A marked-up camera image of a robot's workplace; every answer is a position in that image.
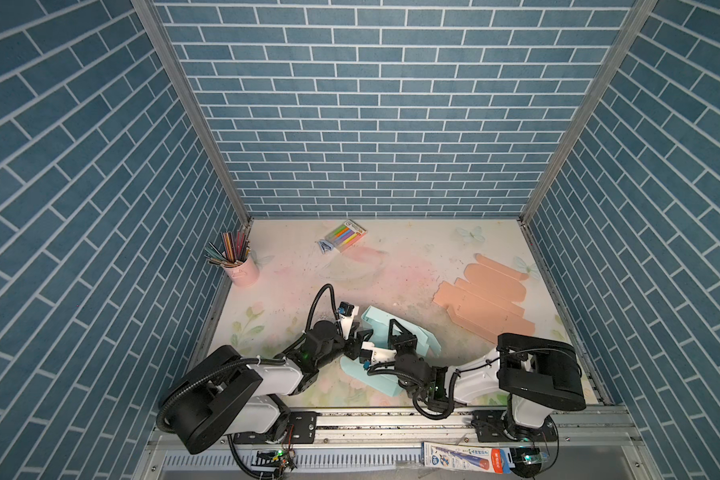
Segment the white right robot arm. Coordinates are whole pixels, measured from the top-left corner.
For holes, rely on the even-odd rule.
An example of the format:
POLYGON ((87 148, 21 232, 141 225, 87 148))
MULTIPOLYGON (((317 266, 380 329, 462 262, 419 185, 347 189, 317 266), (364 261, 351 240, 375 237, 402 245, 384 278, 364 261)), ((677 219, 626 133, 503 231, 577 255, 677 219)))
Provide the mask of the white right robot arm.
POLYGON ((442 421, 483 395, 507 395, 500 434, 514 441, 534 440, 549 427, 554 412, 587 407, 583 370, 568 343, 502 333, 496 347, 461 366, 432 366, 416 351, 413 333, 394 320, 388 340, 395 356, 368 367, 370 376, 391 376, 423 417, 442 421))

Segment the light blue paper box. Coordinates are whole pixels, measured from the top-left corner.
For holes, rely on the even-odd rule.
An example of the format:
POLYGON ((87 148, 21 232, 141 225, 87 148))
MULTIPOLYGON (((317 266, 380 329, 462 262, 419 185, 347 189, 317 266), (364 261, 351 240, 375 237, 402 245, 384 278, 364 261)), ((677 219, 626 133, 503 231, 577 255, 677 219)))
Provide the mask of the light blue paper box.
POLYGON ((389 339, 392 320, 396 320, 399 325, 416 337, 416 353, 419 356, 439 356, 442 351, 440 342, 432 332, 407 320, 394 317, 391 313, 379 308, 369 306, 361 318, 362 326, 366 330, 373 331, 370 339, 363 341, 362 348, 365 353, 361 353, 355 360, 342 357, 340 365, 345 374, 370 387, 373 393, 383 393, 389 397, 396 397, 403 393, 403 388, 399 386, 396 379, 389 376, 371 377, 367 375, 367 370, 371 366, 385 361, 393 361, 396 357, 397 351, 389 339))

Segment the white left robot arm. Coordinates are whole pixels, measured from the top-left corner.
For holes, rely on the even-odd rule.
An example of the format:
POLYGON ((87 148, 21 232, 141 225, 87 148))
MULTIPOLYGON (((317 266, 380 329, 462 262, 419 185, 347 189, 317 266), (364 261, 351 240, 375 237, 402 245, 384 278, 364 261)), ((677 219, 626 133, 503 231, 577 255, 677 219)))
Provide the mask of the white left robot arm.
POLYGON ((358 320, 321 320, 273 358, 245 358, 225 345, 178 380, 159 401, 156 427, 199 454, 225 436, 281 440, 291 409, 284 396, 304 393, 320 369, 339 357, 358 358, 373 331, 358 320))

